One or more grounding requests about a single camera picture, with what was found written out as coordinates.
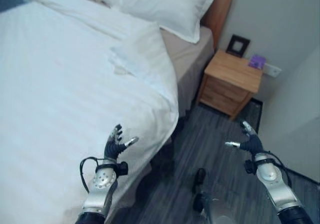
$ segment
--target white bedsheet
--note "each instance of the white bedsheet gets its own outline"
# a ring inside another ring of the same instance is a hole
[[[155,23],[87,0],[33,0],[0,14],[0,223],[72,224],[87,197],[79,163],[116,124],[113,205],[170,137],[177,81]],[[86,164],[86,180],[94,165]]]

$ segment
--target nightstand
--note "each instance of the nightstand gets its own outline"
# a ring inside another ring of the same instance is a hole
[[[218,50],[204,70],[197,104],[206,104],[234,120],[258,92],[261,82],[262,70],[248,63],[245,58]]]

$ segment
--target bed frame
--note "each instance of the bed frame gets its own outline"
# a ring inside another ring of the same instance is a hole
[[[216,50],[218,46],[231,3],[232,0],[214,0],[201,20],[201,24],[212,31],[214,50]]]

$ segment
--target white wall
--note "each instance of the white wall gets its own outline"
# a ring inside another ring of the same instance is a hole
[[[259,135],[290,169],[320,182],[320,45],[264,102]]]
[[[243,36],[251,40],[245,57],[260,54],[282,69],[276,79],[263,76],[255,98],[265,101],[319,44],[319,27],[319,0],[233,0],[218,46]]]

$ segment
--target wood-grain floor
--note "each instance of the wood-grain floor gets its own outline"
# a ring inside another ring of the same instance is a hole
[[[255,128],[261,106],[254,102],[240,113]],[[256,176],[244,170],[250,156],[223,145],[226,140],[245,140],[239,124],[204,105],[192,109],[184,128],[173,141],[171,167],[155,168],[140,183],[136,203],[120,210],[114,224],[196,224],[191,186],[198,168],[208,171],[205,187],[223,200],[239,224],[279,224],[266,190]],[[320,223],[319,187],[300,176],[290,175],[293,190],[315,224]]]

